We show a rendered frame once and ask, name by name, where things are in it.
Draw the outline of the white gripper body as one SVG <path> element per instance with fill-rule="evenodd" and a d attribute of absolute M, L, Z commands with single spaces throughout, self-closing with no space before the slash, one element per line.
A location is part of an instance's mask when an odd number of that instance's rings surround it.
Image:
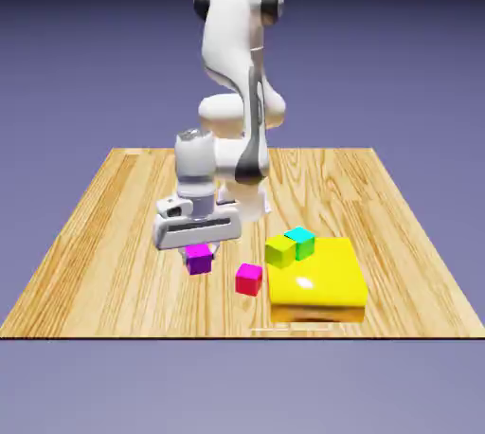
<path fill-rule="evenodd" d="M 153 245 L 159 250 L 233 240 L 241 234 L 240 215 L 233 207 L 218 208 L 197 218 L 184 215 L 181 207 L 174 207 L 158 213 L 153 223 Z"/>

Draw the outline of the small purple cube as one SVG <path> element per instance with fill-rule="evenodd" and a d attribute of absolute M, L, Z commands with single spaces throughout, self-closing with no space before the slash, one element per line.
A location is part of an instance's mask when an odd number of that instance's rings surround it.
<path fill-rule="evenodd" d="M 191 275 L 209 273 L 212 251 L 207 244 L 191 244 L 185 247 L 186 266 Z"/>

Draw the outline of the small red cube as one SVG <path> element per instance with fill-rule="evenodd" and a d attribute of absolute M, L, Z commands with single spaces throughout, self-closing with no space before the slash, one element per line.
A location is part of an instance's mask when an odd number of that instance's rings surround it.
<path fill-rule="evenodd" d="M 256 297 L 262 284 L 262 267 L 252 263 L 242 263 L 235 277 L 235 290 L 239 294 Z"/>

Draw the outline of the small yellow-green cube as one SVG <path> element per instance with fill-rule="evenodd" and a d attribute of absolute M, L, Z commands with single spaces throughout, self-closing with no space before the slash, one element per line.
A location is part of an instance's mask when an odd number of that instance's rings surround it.
<path fill-rule="evenodd" d="M 265 261 L 278 268 L 289 266 L 296 259 L 296 242 L 285 235 L 270 237 L 265 243 Z"/>

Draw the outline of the small green cube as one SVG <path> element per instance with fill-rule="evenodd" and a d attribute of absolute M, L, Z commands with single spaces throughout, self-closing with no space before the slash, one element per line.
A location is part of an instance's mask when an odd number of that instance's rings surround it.
<path fill-rule="evenodd" d="M 315 235 L 308 229 L 297 226 L 286 231 L 284 236 L 296 244 L 297 261 L 302 261 L 314 253 Z"/>

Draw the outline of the large yellow box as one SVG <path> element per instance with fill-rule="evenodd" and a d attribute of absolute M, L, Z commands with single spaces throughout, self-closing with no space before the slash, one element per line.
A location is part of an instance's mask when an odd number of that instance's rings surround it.
<path fill-rule="evenodd" d="M 272 322 L 364 320 L 368 288 L 348 238 L 318 238 L 311 256 L 266 270 Z"/>

